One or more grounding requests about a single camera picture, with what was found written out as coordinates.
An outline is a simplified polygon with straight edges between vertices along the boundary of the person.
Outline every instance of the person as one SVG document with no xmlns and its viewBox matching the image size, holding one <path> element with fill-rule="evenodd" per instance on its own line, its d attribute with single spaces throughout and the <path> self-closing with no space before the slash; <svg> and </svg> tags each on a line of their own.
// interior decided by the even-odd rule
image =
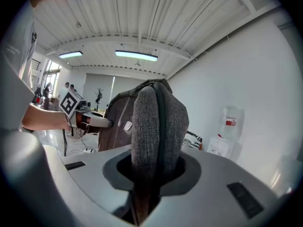
<svg viewBox="0 0 303 227">
<path fill-rule="evenodd" d="M 45 97 L 44 99 L 44 109 L 48 110 L 49 107 L 49 91 L 51 88 L 52 84 L 49 82 L 47 83 L 46 87 L 43 90 L 43 96 Z"/>
<path fill-rule="evenodd" d="M 65 83 L 65 86 L 60 89 L 60 92 L 59 92 L 59 95 L 58 95 L 59 105 L 61 104 L 62 100 L 64 99 L 65 95 L 67 94 L 69 86 L 70 86 L 70 83 L 67 82 L 67 83 Z"/>
<path fill-rule="evenodd" d="M 71 90 L 77 92 L 77 90 L 74 88 L 73 84 L 71 84 Z"/>
<path fill-rule="evenodd" d="M 10 66 L 31 88 L 31 60 L 36 47 L 33 9 L 44 0 L 29 0 L 21 8 L 4 35 L 0 46 L 1 66 Z M 29 130 L 70 130 L 65 114 L 29 105 L 22 126 Z"/>
</svg>

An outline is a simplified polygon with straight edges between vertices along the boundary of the ceiling light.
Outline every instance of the ceiling light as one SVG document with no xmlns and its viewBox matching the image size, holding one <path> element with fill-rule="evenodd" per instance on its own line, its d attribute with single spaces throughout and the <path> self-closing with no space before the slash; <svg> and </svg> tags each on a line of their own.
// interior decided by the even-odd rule
<svg viewBox="0 0 303 227">
<path fill-rule="evenodd" d="M 132 51 L 116 51 L 116 56 L 124 56 L 124 57 L 131 57 L 131 58 L 137 58 L 142 60 L 148 60 L 148 61 L 157 61 L 158 57 L 155 55 L 148 55 L 138 52 L 132 52 Z"/>
<path fill-rule="evenodd" d="M 75 51 L 75 52 L 70 52 L 70 53 L 59 55 L 59 57 L 61 59 L 64 59 L 64 58 L 69 58 L 69 57 L 74 57 L 74 56 L 82 56 L 82 55 L 83 55 L 83 53 L 81 51 Z"/>
</svg>

